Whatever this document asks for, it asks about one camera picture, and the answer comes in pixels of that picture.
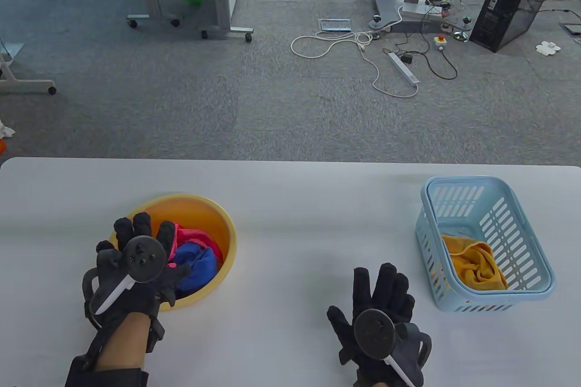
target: black computer case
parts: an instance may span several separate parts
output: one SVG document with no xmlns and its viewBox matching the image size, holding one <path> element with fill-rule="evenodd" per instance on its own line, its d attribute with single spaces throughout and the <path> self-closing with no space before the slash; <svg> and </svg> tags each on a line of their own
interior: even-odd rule
<svg viewBox="0 0 581 387">
<path fill-rule="evenodd" d="M 493 53 L 529 30 L 544 0 L 485 0 L 470 40 Z"/>
</svg>

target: white table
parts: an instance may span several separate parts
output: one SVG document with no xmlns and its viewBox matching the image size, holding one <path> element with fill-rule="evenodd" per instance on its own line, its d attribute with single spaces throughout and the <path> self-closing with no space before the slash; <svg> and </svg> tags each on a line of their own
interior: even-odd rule
<svg viewBox="0 0 581 387">
<path fill-rule="evenodd" d="M 558 284 L 544 302 L 445 314 L 414 225 L 434 175 L 495 175 L 516 191 Z M 350 311 L 352 269 L 391 261 L 409 277 L 414 321 L 433 339 L 427 387 L 577 385 L 581 169 L 391 163 L 12 159 L 0 169 L 0 374 L 62 386 L 93 327 L 81 277 L 114 220 L 172 192 L 207 196 L 239 234 L 230 276 L 197 306 L 163 313 L 152 386 L 350 387 L 326 320 Z"/>
</svg>

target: yellow plastic bowl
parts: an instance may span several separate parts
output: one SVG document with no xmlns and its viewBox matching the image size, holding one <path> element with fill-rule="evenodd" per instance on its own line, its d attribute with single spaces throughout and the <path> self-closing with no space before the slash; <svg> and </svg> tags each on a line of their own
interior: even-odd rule
<svg viewBox="0 0 581 387">
<path fill-rule="evenodd" d="M 127 217 L 133 219 L 137 213 L 142 211 L 146 211 L 151 216 L 153 236 L 158 233 L 159 226 L 163 221 L 177 222 L 183 228 L 198 229 L 208 233 L 218 244 L 224 256 L 224 264 L 218 271 L 218 275 L 205 287 L 194 294 L 178 299 L 173 307 L 164 302 L 160 310 L 166 312 L 187 307 L 211 294 L 224 281 L 236 258 L 236 249 L 238 247 L 236 229 L 228 213 L 215 202 L 194 195 L 164 196 L 141 206 Z M 109 241 L 114 246 L 117 246 L 117 238 L 114 233 Z"/>
</svg>

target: red cloth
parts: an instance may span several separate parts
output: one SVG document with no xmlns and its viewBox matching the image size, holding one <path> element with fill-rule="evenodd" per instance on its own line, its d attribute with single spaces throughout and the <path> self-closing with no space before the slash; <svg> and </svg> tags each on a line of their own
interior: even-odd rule
<svg viewBox="0 0 581 387">
<path fill-rule="evenodd" d="M 214 255 L 218 262 L 224 263 L 222 250 L 220 250 L 218 244 L 214 242 L 214 239 L 212 239 L 208 233 L 202 230 L 185 229 L 177 222 L 174 222 L 174 224 L 176 224 L 176 243 L 174 244 L 176 249 L 187 243 L 198 244 L 204 248 L 210 248 L 214 251 Z"/>
</svg>

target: person's hand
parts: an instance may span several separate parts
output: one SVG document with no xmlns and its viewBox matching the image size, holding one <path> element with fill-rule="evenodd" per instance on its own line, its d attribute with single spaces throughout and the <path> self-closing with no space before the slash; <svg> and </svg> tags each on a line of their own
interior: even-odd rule
<svg viewBox="0 0 581 387">
<path fill-rule="evenodd" d="M 123 274 L 119 269 L 119 265 L 122 264 L 122 252 L 133 237 L 138 235 L 152 235 L 151 217 L 147 213 L 138 213 L 133 218 L 133 222 L 126 217 L 118 219 L 114 223 L 113 228 L 118 240 L 118 250 L 108 240 L 99 242 L 96 247 L 96 274 L 99 283 L 110 280 L 114 275 Z M 162 244 L 166 252 L 166 259 L 172 251 L 175 236 L 176 226 L 169 221 L 163 222 L 156 239 Z M 181 265 L 179 267 L 169 267 L 166 265 L 162 273 L 155 280 L 145 284 L 135 283 L 131 289 L 123 291 L 117 300 L 100 315 L 88 313 L 88 296 L 85 294 L 85 314 L 88 315 L 93 325 L 97 323 L 95 325 L 97 329 L 127 316 L 128 313 L 143 313 L 152 317 L 152 319 L 156 318 L 162 302 L 168 301 L 171 306 L 175 304 L 176 285 L 179 281 L 188 277 L 190 273 L 191 269 L 188 265 Z M 87 291 L 87 293 L 89 293 L 89 296 L 92 295 L 92 291 Z"/>
<path fill-rule="evenodd" d="M 370 358 L 361 350 L 355 340 L 353 324 L 367 309 L 381 310 L 394 324 L 409 323 L 415 300 L 407 293 L 408 289 L 407 277 L 398 273 L 391 263 L 384 263 L 379 269 L 375 290 L 371 296 L 369 271 L 358 267 L 353 277 L 353 322 L 347 322 L 343 312 L 336 306 L 330 306 L 327 310 L 327 317 L 343 346 L 339 353 L 340 363 L 347 364 L 353 360 L 359 366 L 358 375 L 367 385 L 386 383 L 389 387 L 398 387 L 405 383 L 391 366 L 383 360 Z"/>
</svg>

